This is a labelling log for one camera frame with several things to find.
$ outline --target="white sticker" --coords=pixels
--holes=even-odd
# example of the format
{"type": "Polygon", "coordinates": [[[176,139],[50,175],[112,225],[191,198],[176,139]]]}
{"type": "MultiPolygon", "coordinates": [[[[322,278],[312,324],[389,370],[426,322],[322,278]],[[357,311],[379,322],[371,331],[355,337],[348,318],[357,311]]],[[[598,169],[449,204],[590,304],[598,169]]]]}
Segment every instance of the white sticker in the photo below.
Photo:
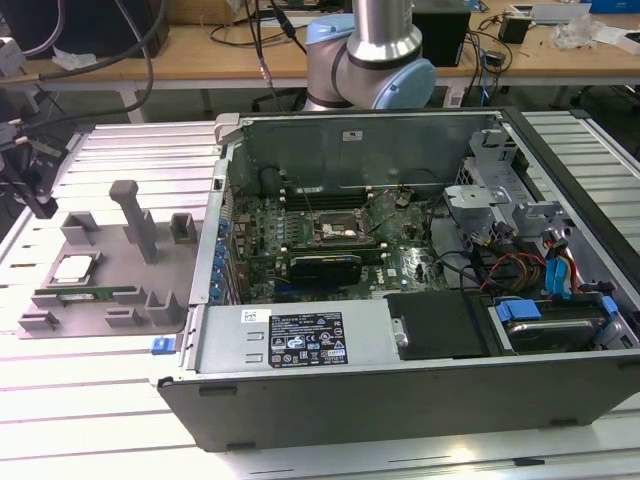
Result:
{"type": "Polygon", "coordinates": [[[70,293],[68,295],[58,295],[58,300],[62,302],[91,302],[96,297],[93,293],[70,293]]]}
{"type": "Polygon", "coordinates": [[[343,142],[359,142],[362,140],[362,130],[350,130],[342,132],[343,142]]]}
{"type": "Polygon", "coordinates": [[[266,323],[271,316],[269,308],[261,308],[258,310],[243,310],[240,321],[242,323],[266,323]]]}

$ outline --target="motherboard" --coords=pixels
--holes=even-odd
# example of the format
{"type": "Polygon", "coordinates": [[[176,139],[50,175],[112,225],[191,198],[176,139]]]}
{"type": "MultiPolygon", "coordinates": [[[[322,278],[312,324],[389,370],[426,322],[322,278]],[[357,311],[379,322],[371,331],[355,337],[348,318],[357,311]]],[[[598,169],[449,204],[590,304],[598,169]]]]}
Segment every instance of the motherboard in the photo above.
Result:
{"type": "Polygon", "coordinates": [[[447,289],[427,244],[434,199],[413,190],[370,192],[357,208],[318,208],[318,197],[234,202],[233,254],[243,304],[381,298],[447,289]]]}

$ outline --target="blue cable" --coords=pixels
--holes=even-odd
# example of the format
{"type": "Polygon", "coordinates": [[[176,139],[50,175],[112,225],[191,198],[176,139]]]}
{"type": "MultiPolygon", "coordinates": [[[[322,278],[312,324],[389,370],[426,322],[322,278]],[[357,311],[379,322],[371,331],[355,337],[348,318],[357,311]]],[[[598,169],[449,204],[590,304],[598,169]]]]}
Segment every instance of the blue cable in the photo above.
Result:
{"type": "Polygon", "coordinates": [[[485,75],[486,71],[488,71],[487,57],[484,54],[484,50],[480,48],[480,45],[477,42],[473,41],[473,36],[469,35],[469,39],[471,40],[471,43],[473,44],[473,46],[476,47],[480,52],[480,55],[481,55],[480,61],[482,61],[484,64],[484,68],[482,69],[482,73],[480,74],[480,81],[482,82],[482,98],[480,99],[480,106],[484,107],[485,98],[488,97],[487,90],[486,90],[487,84],[486,84],[486,75],[485,75]]]}
{"type": "Polygon", "coordinates": [[[480,77],[480,81],[482,82],[482,99],[480,100],[480,106],[484,107],[484,102],[489,98],[487,94],[487,72],[489,70],[489,65],[487,65],[487,56],[484,53],[484,50],[480,50],[482,52],[482,63],[484,64],[484,68],[482,69],[482,76],[480,77]]]}

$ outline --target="green circuit board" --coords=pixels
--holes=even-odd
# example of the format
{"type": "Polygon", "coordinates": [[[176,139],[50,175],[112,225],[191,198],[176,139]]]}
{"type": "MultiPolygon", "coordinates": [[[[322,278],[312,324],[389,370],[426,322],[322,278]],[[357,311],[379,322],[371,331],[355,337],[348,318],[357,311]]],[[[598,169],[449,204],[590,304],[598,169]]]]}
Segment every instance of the green circuit board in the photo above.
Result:
{"type": "Polygon", "coordinates": [[[429,200],[413,201],[398,208],[399,195],[398,191],[379,194],[364,209],[293,212],[273,199],[238,199],[235,205],[235,232],[241,240],[238,254],[247,263],[249,272],[243,303],[371,299],[393,291],[447,289],[445,277],[423,239],[429,200]],[[322,241],[327,228],[332,234],[331,227],[322,222],[343,220],[347,227],[341,224],[339,232],[343,228],[356,228],[357,224],[366,233],[362,235],[362,244],[336,247],[322,241]],[[309,254],[361,257],[360,282],[335,289],[294,288],[287,279],[288,261],[309,254]],[[419,265],[422,275],[417,274],[419,265]]]}

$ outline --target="desktop computer tower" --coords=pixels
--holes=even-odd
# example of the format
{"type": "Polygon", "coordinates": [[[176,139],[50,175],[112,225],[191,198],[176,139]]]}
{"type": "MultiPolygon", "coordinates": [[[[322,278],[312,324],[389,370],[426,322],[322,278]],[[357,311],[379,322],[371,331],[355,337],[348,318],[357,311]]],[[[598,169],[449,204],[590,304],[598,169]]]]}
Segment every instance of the desktop computer tower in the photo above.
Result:
{"type": "Polygon", "coordinates": [[[436,67],[458,66],[470,17],[462,0],[414,0],[413,24],[422,32],[422,56],[436,67]]]}

